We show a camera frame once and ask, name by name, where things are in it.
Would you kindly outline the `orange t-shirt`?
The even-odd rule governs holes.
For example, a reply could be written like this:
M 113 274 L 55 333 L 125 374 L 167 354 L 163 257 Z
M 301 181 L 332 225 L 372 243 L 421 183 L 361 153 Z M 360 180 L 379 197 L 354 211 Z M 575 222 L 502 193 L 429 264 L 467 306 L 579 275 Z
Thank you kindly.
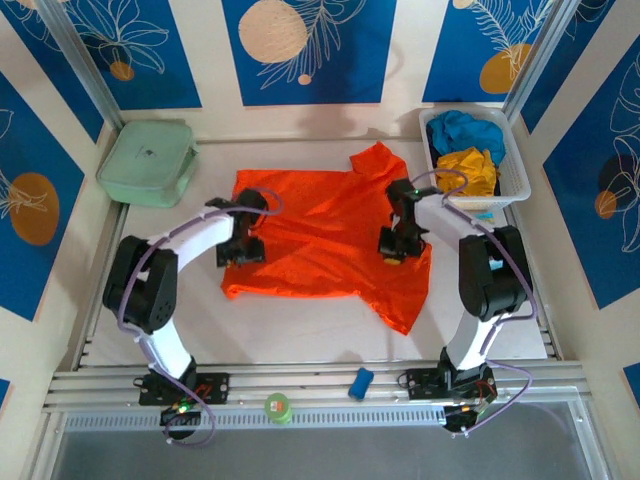
M 357 296 L 393 330 L 407 335 L 429 292 L 430 247 L 395 265 L 378 252 L 391 223 L 385 190 L 405 178 L 405 161 L 381 142 L 350 158 L 348 171 L 240 170 L 233 192 L 264 187 L 283 211 L 257 228 L 266 260 L 226 269 L 221 289 L 290 298 Z

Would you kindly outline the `yellow t-shirt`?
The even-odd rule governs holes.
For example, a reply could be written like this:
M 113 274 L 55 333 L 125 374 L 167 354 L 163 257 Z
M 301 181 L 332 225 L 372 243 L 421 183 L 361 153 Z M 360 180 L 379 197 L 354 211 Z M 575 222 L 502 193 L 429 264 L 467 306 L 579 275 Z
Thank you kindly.
M 437 160 L 437 187 L 460 197 L 493 196 L 499 173 L 488 150 L 475 147 L 452 152 Z

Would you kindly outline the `mint green zip case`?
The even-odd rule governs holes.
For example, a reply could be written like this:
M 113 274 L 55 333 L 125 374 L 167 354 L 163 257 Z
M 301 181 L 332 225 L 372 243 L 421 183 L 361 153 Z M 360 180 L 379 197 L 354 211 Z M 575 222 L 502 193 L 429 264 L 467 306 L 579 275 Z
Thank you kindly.
M 192 129 L 166 120 L 125 124 L 96 179 L 120 203 L 171 208 L 183 196 L 199 156 Z

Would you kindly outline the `blue t-shirt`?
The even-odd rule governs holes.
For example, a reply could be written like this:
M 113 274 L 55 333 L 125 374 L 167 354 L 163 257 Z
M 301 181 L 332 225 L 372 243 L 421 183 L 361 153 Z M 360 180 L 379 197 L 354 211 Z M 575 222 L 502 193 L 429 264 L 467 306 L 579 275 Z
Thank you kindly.
M 425 132 L 441 156 L 474 147 L 480 152 L 488 150 L 496 166 L 506 156 L 504 134 L 496 123 L 459 110 L 445 111 L 427 121 Z

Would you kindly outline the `white plastic basket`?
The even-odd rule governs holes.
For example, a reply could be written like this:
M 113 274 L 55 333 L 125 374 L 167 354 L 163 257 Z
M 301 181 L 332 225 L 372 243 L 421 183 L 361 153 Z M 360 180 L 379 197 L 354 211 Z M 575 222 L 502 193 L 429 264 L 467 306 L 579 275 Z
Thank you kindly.
M 497 168 L 499 172 L 499 195 L 485 197 L 456 196 L 451 198 L 451 202 L 464 210 L 500 210 L 513 202 L 528 199 L 531 195 L 531 187 L 524 163 L 511 131 L 511 125 L 499 108 L 473 103 L 439 103 L 433 107 L 422 109 L 418 114 L 418 122 L 428 169 L 434 169 L 436 163 L 430 152 L 426 125 L 439 114 L 450 110 L 458 110 L 470 114 L 475 119 L 487 120 L 499 126 L 503 132 L 503 144 L 505 147 L 505 157 Z

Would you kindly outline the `blue foam roll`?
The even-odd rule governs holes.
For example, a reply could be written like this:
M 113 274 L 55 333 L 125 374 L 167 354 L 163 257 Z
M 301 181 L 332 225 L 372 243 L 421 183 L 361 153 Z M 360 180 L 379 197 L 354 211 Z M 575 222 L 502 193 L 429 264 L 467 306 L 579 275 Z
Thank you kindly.
M 348 396 L 354 400 L 362 401 L 374 379 L 374 373 L 364 367 L 356 372 L 355 379 L 348 390 Z

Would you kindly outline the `green tape roll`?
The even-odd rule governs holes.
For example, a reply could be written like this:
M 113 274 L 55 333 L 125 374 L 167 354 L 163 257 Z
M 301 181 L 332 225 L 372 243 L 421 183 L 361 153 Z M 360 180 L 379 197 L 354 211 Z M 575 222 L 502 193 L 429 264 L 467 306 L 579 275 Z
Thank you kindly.
M 289 398 L 283 393 L 272 393 L 264 403 L 268 419 L 277 425 L 286 425 L 292 421 L 293 409 Z

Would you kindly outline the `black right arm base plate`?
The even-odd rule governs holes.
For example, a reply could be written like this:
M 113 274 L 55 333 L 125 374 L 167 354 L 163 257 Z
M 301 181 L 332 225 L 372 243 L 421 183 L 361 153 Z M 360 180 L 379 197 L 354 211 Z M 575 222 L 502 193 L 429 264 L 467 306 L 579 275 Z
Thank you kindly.
M 405 372 L 411 400 L 487 400 L 497 398 L 491 368 L 451 371 L 440 368 L 416 368 Z

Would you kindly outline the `aluminium rail frame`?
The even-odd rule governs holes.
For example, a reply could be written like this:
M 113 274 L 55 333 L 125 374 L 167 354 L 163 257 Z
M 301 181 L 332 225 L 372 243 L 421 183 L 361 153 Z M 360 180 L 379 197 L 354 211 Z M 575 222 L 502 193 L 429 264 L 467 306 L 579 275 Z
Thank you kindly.
M 516 360 L 513 366 L 529 372 L 533 384 L 526 400 L 554 397 L 563 392 L 589 397 L 591 390 L 577 361 Z M 206 373 L 230 375 L 227 405 L 257 408 L 274 392 L 285 394 L 303 407 L 348 406 L 347 390 L 359 368 L 374 373 L 365 403 L 368 405 L 407 404 L 408 393 L 398 378 L 408 369 L 430 368 L 433 361 L 360 363 L 285 363 L 204 365 Z M 134 380 L 148 372 L 144 366 L 86 367 L 57 372 L 49 384 L 43 410 L 46 412 L 106 411 L 138 409 L 139 393 Z

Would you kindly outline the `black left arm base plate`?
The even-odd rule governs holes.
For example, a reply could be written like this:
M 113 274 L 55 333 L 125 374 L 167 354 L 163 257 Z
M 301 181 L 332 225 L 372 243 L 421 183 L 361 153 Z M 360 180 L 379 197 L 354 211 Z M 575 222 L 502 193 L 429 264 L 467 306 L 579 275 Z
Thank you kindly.
M 227 402 L 230 375 L 227 373 L 191 373 L 184 384 L 208 405 Z M 170 406 L 185 400 L 188 395 L 171 381 L 151 372 L 133 380 L 139 389 L 139 404 L 142 406 Z

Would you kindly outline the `aluminium frame post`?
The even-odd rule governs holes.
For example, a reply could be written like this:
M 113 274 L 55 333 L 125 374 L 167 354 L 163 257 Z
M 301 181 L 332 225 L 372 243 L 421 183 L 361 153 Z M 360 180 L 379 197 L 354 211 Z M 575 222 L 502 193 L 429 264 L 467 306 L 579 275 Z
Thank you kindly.
M 503 104 L 502 111 L 511 126 L 519 118 L 522 107 L 538 82 L 580 2 L 581 0 L 553 0 L 551 3 L 551 11 Z
M 58 0 L 34 0 L 38 14 L 103 120 L 117 133 L 121 111 L 73 22 Z

